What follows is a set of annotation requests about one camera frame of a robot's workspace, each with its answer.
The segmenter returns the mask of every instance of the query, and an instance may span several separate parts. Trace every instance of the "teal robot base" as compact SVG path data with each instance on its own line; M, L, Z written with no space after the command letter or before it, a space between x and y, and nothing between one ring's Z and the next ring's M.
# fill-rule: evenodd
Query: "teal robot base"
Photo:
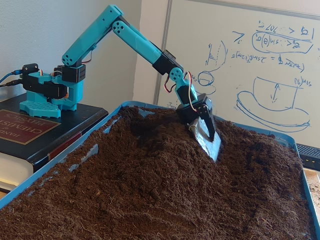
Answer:
M57 97L48 97L43 93L34 91L26 91L26 101L20 102L20 110L26 112L32 117L47 117L47 118L60 118L61 111L77 110L77 103L83 98L84 82L67 82L62 80L61 75L51 75L41 72L29 73L27 76L31 80L37 80L37 83L42 86L55 85L58 88Z

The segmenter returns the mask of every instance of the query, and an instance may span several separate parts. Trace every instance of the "wire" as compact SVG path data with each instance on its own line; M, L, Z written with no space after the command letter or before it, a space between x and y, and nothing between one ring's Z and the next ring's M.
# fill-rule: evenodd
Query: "wire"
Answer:
M167 82L169 81L169 78L170 78L170 75L168 75L168 77L166 78L165 83L164 83L164 85L163 85L164 90L165 90L168 94L171 93L171 92L172 92L172 89L174 88L174 86L177 85L177 84L172 85L171 89L169 90L169 89L167 88L167 85L166 85Z
M190 104L190 106L191 106L192 110L193 110L193 111L195 111L195 112L197 112L197 110L196 110L196 109L194 108L194 106L192 105L191 97L190 97L190 93L191 93L191 85L192 85L192 76L191 76L191 73L190 73L189 71L187 71L187 72L184 74L184 76L183 76L183 80L185 80L185 79L186 79L187 74L189 75L189 82L190 82L190 84L189 84L189 91L188 91L189 104Z
M18 84L22 84L22 79L12 80L12 81L10 81L10 82L7 82L7 83L5 83L5 84L2 84L2 85L0 85L0 88L1 88L1 87L15 86L15 85L18 85Z
M62 72L61 72L61 71L56 70L56 71L53 71L52 73L50 73L50 75L51 75L51 76L53 76L53 75L54 75L54 73L61 73L61 74L62 74Z
M5 75L3 78L1 78L0 83L2 83L7 77L13 75L12 72L8 73L7 75Z
M90 63L91 60L92 60L92 51L91 51L91 54L90 54L90 60L88 60L88 61L83 61L83 62L81 62L81 63L82 63L82 64L87 64L87 63Z

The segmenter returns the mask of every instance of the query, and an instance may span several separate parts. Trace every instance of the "black cable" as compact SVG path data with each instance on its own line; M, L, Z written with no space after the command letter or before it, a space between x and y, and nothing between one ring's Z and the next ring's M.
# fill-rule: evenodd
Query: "black cable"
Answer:
M22 84L22 79L12 80L10 82L7 82L6 84L2 84L2 85L0 85L0 88L1 87L15 86L15 85L18 85L18 84Z

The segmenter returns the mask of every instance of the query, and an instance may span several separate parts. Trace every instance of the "robotic arm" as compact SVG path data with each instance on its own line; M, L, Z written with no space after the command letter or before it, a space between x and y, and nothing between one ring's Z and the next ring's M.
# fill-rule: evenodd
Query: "robotic arm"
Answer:
M192 79L185 80L187 73L176 58L146 39L123 18L123 14L116 5L109 5L66 51L62 56L63 65L56 67L53 73L38 72L35 63L23 66L20 71L27 101L20 103L20 109L31 116L56 118L60 117L61 110L75 111L83 97L83 79L86 77L83 59L113 31L161 75L168 74L167 81L170 78L176 84L175 92L181 102L176 111L182 121L190 124L201 117L213 141L216 127L211 100L205 94L197 96Z

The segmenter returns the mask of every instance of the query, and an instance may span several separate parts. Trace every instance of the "potting soil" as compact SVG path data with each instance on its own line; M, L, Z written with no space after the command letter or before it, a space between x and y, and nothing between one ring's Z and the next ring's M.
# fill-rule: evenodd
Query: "potting soil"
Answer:
M316 239L293 150L217 121L214 164L173 110L147 110L122 108L2 209L0 239Z

